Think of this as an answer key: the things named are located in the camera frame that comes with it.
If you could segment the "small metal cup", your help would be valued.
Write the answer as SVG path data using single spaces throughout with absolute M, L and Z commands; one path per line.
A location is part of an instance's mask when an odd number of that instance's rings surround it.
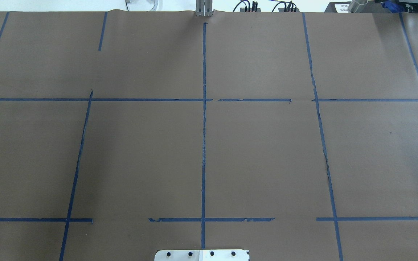
M 367 3 L 368 0 L 352 0 L 348 4 L 347 10 L 349 13 L 362 13 Z

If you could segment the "aluminium frame post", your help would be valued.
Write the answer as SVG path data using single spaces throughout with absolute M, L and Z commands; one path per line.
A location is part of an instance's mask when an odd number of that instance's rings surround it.
M 196 0 L 196 17 L 211 17 L 213 16 L 213 1 L 212 0 Z

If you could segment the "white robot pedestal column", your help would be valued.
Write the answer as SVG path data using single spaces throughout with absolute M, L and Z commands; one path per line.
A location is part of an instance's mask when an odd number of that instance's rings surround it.
M 244 249 L 159 250 L 154 261 L 250 261 Z

